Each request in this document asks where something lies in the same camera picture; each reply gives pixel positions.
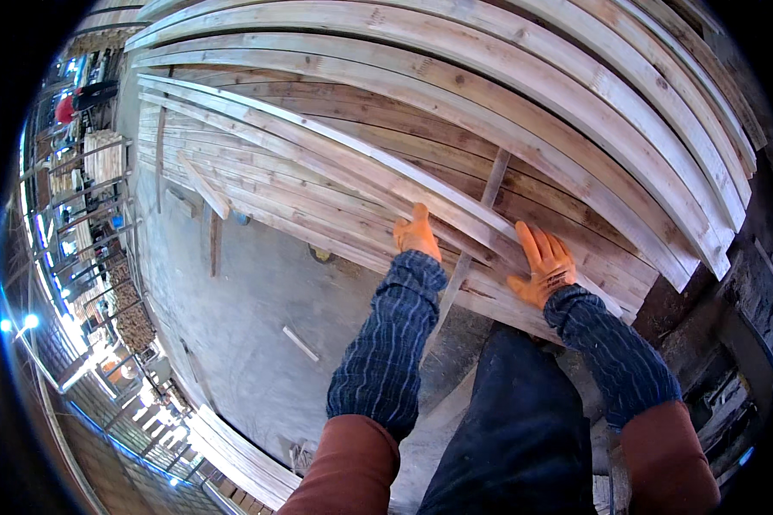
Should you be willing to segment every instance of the person's left hand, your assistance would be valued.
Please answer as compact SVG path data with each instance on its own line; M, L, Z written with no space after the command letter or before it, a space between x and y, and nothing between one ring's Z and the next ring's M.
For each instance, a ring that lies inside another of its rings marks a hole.
M429 226L429 210L422 203L416 203L413 206L412 221L406 221L403 218L396 220L392 236L395 237L395 244L399 251L423 252L432 256L437 262L441 262L441 250Z

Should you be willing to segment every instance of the blue light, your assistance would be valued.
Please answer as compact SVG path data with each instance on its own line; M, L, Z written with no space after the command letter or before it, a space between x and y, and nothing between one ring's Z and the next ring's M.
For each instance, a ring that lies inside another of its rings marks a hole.
M747 463L747 461L750 459L750 457L752 456L752 449L753 448L749 448L747 451L744 452L742 457L739 458L740 467L744 467L744 464Z

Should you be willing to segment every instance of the glove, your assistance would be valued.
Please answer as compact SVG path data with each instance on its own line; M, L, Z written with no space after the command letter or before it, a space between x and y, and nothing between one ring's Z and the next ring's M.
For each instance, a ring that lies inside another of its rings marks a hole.
M507 284L521 300L543 310L552 294L575 283L573 255L564 242L537 227L530 232L523 221L515 224L515 232L530 263L532 275L529 281L510 275Z
M419 251L441 262L441 251L438 241L429 227L429 210L422 203L416 203L412 208L412 221L398 218L392 229L395 244L401 252Z

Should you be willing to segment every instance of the red sleeve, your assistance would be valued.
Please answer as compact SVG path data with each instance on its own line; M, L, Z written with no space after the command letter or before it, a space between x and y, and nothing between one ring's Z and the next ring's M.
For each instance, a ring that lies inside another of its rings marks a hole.
M635 513L708 513L721 499L688 409L671 400L621 430Z
M66 97L58 102L54 108L54 118L63 124L72 123L72 115L75 108L72 106L72 97Z
M381 424L363 415L330 418L307 476L277 513L386 514L400 465L398 444Z

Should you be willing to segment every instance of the person's right hand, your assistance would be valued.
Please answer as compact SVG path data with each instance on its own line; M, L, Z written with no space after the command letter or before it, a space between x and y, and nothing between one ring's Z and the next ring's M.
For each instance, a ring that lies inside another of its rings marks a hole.
M521 300L544 309L552 294L575 283L573 255L560 239L537 227L530 231L523 221L515 224L515 232L530 263L531 277L525 281L510 275L507 284Z

